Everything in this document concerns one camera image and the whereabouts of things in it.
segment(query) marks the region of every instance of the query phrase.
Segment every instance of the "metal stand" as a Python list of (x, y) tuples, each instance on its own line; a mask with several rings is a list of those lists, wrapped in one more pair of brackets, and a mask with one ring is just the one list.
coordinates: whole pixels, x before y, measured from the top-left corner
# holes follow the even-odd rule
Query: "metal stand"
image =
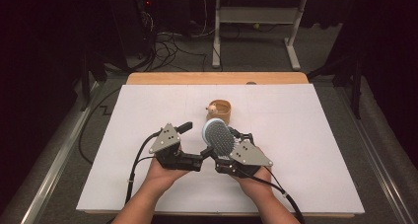
[(221, 40), (219, 37), (221, 23), (260, 23), (260, 24), (292, 24), (290, 37), (284, 38), (284, 43), (295, 71), (301, 70), (293, 43), (298, 32), (299, 24), (305, 11), (307, 0), (301, 0), (299, 8), (248, 8), (222, 7), (220, 0), (216, 0), (215, 37), (213, 41), (212, 67), (221, 65)]

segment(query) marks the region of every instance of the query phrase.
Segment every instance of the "white table surface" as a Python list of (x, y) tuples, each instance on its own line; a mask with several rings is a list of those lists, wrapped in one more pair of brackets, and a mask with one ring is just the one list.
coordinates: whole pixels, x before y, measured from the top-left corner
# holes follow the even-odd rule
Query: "white table surface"
[[(359, 214), (363, 205), (311, 84), (291, 85), (125, 85), (84, 186), (77, 210), (119, 211), (132, 163), (143, 141), (168, 122), (193, 128), (181, 137), (185, 153), (206, 148), (201, 129), (208, 104), (232, 105), (230, 126), (252, 133), (256, 146), (274, 162), (273, 173), (305, 214)], [(149, 156), (151, 140), (141, 157)], [(136, 169), (133, 193), (150, 160)], [(279, 191), (276, 196), (293, 212)], [(256, 207), (214, 161), (178, 180), (159, 200), (157, 212), (253, 214)]]

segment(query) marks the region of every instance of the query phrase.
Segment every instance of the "human arm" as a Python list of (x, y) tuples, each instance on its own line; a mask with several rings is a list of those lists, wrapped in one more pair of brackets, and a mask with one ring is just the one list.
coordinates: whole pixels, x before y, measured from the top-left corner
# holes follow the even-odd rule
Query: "human arm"
[(167, 170), (153, 158), (144, 183), (116, 216), (113, 224), (151, 223), (159, 198), (188, 171)]
[[(271, 183), (271, 175), (266, 168), (260, 168), (254, 176)], [(254, 202), (263, 224), (299, 223), (295, 216), (276, 198), (271, 186), (250, 178), (233, 178)]]

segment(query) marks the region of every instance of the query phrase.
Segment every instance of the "metal bracket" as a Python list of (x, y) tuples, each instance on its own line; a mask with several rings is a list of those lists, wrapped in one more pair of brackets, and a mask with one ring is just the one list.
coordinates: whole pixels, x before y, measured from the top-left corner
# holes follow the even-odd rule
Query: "metal bracket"
[(230, 154), (230, 157), (243, 165), (273, 166), (273, 162), (248, 140), (236, 146)]
[(168, 123), (160, 132), (160, 135), (157, 137), (154, 144), (151, 146), (149, 153), (153, 154), (159, 152), (165, 148), (176, 145), (181, 141), (180, 137), (177, 134), (177, 131), (172, 126), (171, 123)]

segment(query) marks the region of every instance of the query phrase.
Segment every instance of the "wooden table edge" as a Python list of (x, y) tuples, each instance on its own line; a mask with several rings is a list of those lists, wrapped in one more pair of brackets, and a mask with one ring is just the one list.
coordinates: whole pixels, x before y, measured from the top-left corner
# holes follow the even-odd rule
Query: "wooden table edge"
[[(117, 214), (120, 211), (116, 210), (98, 210), (98, 211), (85, 211), (88, 214)], [(258, 213), (237, 213), (237, 212), (161, 212), (156, 211), (155, 215), (160, 216), (223, 216), (223, 217), (253, 217), (258, 216)], [(304, 217), (330, 217), (330, 218), (353, 218), (354, 213), (302, 213)]]
[(309, 84), (301, 72), (152, 72), (132, 73), (126, 85)]

